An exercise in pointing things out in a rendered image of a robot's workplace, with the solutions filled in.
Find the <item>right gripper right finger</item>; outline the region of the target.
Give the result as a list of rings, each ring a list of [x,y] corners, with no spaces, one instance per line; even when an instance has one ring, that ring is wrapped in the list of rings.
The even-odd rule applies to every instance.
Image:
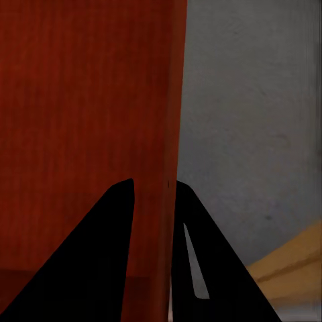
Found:
[[[209,299],[193,291],[184,224]],[[280,322],[196,193],[177,179],[171,278],[173,322]]]

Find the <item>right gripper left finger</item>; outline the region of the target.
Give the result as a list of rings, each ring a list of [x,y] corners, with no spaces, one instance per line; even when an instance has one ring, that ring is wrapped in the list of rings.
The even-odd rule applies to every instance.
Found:
[[[0,322],[121,322],[134,205],[132,178],[111,186]]]

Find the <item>storage box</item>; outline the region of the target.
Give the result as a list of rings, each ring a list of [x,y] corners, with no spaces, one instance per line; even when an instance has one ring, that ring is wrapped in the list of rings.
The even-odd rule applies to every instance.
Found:
[[[0,0],[0,315],[134,180],[121,322],[168,322],[188,0]]]

